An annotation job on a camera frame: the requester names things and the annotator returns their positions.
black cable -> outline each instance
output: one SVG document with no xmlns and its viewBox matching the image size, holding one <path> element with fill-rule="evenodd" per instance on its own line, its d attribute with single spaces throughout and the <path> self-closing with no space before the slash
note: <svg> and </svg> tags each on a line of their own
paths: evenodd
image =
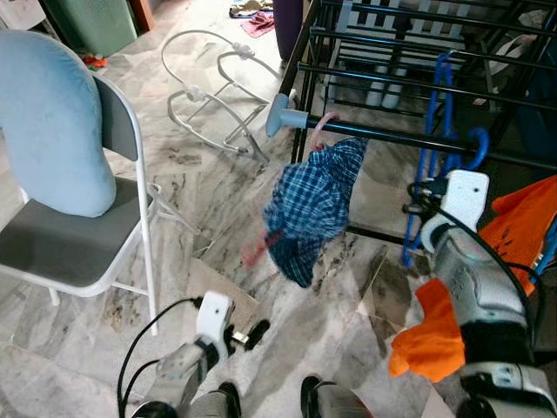
<svg viewBox="0 0 557 418">
<path fill-rule="evenodd" d="M 149 322 L 145 326 L 145 328 L 143 328 L 139 332 L 138 336 L 131 343 L 130 348 L 128 349 L 128 353 L 125 355 L 124 363 L 122 364 L 122 368 L 120 368 L 120 375 L 118 376 L 116 397 L 117 397 L 117 403 L 118 403 L 118 414 L 119 414 L 120 418 L 124 418 L 124 416 L 125 416 L 125 405 L 123 404 L 123 397 L 122 397 L 122 383 L 124 381 L 125 368 L 128 366 L 128 362 L 130 361 L 130 357 L 131 357 L 131 353 L 133 352 L 133 349 L 138 344 L 139 339 L 149 330 L 149 328 L 152 327 L 152 325 L 155 322 L 157 322 L 168 311 L 170 311 L 171 309 L 173 309 L 177 305 L 180 305 L 180 304 L 185 303 L 185 302 L 191 302 L 196 308 L 199 308 L 199 307 L 201 307 L 201 303 L 203 302 L 203 298 L 202 297 L 187 298 L 187 299 L 178 300 L 178 301 L 172 303 L 171 305 L 169 305 L 168 307 L 163 309 L 161 311 L 161 313 L 159 313 L 151 322 Z"/>
<path fill-rule="evenodd" d="M 136 380 L 138 379 L 139 375 L 143 373 L 143 371 L 148 368 L 149 366 L 152 366 L 153 364 L 157 364 L 159 362 L 159 360 L 151 360 L 151 361 L 147 361 L 143 366 L 141 366 L 136 373 L 133 374 L 133 376 L 131 377 L 130 383 L 128 383 L 128 388 L 125 390 L 125 394 L 124 394 L 124 398 L 122 400 L 122 404 L 124 405 L 124 409 L 126 407 L 126 405 L 128 404 L 128 398 L 130 397 L 130 393 L 131 393 L 131 388 L 133 388 L 133 384 L 136 382 Z"/>
<path fill-rule="evenodd" d="M 450 214 L 449 212 L 444 211 L 443 209 L 441 209 L 438 206 L 430 205 L 428 202 L 425 202 L 425 203 L 428 206 L 430 206 L 431 209 L 433 209 L 435 212 L 437 212 L 440 215 L 443 215 L 445 218 L 449 219 L 458 228 L 462 229 L 466 234 L 468 234 L 470 236 L 470 238 L 472 238 L 474 241 L 476 241 L 484 250 L 486 250 L 486 252 L 489 255 L 492 256 L 492 258 L 495 260 L 495 262 L 501 267 L 503 272 L 505 272 L 505 274 L 508 276 L 508 278 L 513 282 L 513 285 L 514 285 L 514 287 L 516 288 L 516 291 L 519 294 L 520 301 L 522 302 L 522 305 L 524 307 L 524 316 L 526 317 L 527 331 L 530 335 L 530 344 L 531 344 L 532 347 L 534 347 L 534 328 L 532 327 L 532 317 L 530 316 L 530 302 L 528 300 L 528 296 L 526 295 L 526 292 L 524 291 L 524 288 L 522 287 L 521 283 L 516 278 L 516 276 L 514 275 L 512 270 L 510 269 L 510 267 L 507 265 L 507 263 L 505 261 L 503 261 L 503 259 L 489 246 L 489 244 L 487 244 L 479 236 L 479 234 L 477 234 L 475 231 L 473 231 L 470 227 L 468 227 L 461 220 L 455 218 L 452 214 Z"/>
<path fill-rule="evenodd" d="M 534 345 L 535 348 L 536 342 L 538 341 L 538 336 L 540 335 L 541 330 L 541 323 L 546 316 L 546 309 L 547 309 L 547 298 L 546 298 L 546 288 L 544 287 L 543 280 L 541 279 L 540 275 L 533 270 L 529 266 L 525 266 L 520 263 L 507 263 L 508 266 L 513 268 L 519 268 L 527 272 L 529 275 L 536 279 L 535 285 L 536 290 L 538 291 L 538 310 L 536 311 L 536 316 L 534 319 Z"/>
</svg>

cable connector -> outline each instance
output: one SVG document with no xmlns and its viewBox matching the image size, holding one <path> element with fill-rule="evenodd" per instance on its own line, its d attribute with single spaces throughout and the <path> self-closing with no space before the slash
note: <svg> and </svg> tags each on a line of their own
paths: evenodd
<svg viewBox="0 0 557 418">
<path fill-rule="evenodd" d="M 201 304 L 203 303 L 203 296 L 198 296 L 197 298 L 191 300 L 191 303 L 196 309 L 201 308 Z"/>
<path fill-rule="evenodd" d="M 408 186 L 408 193 L 413 197 L 417 197 L 421 194 L 426 195 L 427 197 L 434 196 L 440 198 L 446 194 L 448 184 L 449 182 L 446 178 L 417 181 Z"/>
</svg>

green bin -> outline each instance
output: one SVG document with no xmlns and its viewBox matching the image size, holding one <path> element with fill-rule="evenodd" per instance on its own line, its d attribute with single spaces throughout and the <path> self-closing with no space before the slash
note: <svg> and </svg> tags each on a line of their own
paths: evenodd
<svg viewBox="0 0 557 418">
<path fill-rule="evenodd" d="M 126 0 L 47 0 L 55 2 L 94 54 L 108 57 L 138 38 Z"/>
</svg>

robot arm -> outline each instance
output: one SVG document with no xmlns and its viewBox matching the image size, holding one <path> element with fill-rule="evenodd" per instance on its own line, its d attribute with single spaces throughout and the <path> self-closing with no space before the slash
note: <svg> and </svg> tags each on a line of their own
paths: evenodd
<svg viewBox="0 0 557 418">
<path fill-rule="evenodd" d="M 487 185 L 485 174 L 451 172 L 440 208 L 475 231 Z M 533 367 L 527 309 L 508 269 L 442 215 L 424 224 L 421 238 L 433 253 L 433 274 L 446 285 L 465 344 L 460 381 L 470 398 L 459 417 L 557 416 L 547 377 Z"/>
<path fill-rule="evenodd" d="M 197 337 L 157 364 L 155 381 L 133 418 L 187 416 L 191 399 L 215 365 L 226 361 L 225 329 L 234 308 L 226 296 L 207 292 L 199 308 Z"/>
</svg>

gray chair seat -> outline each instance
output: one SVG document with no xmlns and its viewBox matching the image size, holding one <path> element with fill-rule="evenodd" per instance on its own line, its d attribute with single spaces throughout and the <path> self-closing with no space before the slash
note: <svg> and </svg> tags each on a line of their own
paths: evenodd
<svg viewBox="0 0 557 418">
<path fill-rule="evenodd" d="M 97 282 L 140 219 L 137 183 L 116 185 L 114 204 L 98 218 L 30 200 L 0 232 L 0 264 L 75 287 Z"/>
</svg>

